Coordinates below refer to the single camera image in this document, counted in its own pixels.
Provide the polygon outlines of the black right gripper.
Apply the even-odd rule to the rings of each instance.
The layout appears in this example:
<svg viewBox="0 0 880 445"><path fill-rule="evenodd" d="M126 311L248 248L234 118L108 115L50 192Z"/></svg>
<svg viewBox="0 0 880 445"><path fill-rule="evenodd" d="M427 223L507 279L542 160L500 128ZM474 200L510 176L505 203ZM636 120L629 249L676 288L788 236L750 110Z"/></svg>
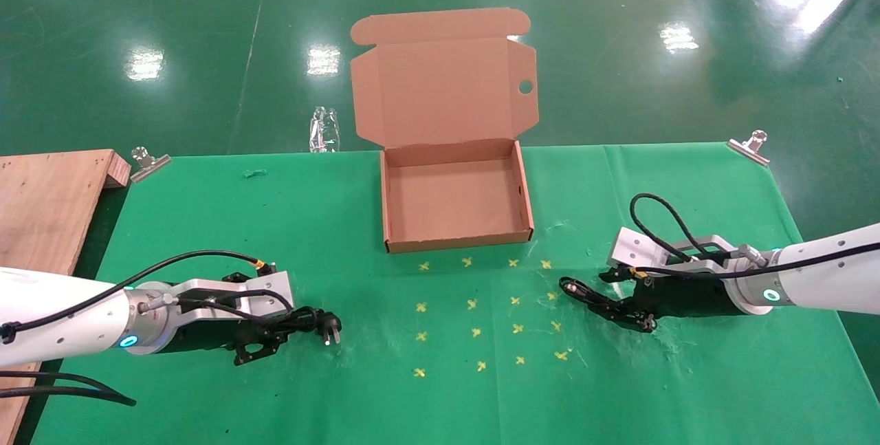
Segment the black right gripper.
<svg viewBox="0 0 880 445"><path fill-rule="evenodd" d="M723 280L682 279L650 274L638 267L619 264L598 274L606 284L637 282L632 301L600 302L596 314L623 329L652 333L662 317L702 318L735 316L738 307L726 291Z"/></svg>

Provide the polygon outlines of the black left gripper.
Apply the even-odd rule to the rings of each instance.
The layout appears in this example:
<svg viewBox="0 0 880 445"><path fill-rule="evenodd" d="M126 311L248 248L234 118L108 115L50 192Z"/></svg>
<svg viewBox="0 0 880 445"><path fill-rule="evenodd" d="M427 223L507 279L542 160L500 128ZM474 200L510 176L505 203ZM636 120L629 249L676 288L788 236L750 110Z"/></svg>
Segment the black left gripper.
<svg viewBox="0 0 880 445"><path fill-rule="evenodd" d="M245 284L252 278L242 272L233 272L223 276L222 282ZM266 323L244 319L198 320L179 327L158 352L172 354L223 348L235 352L233 363L238 367L273 356L288 339L287 334L274 332Z"/></svg>

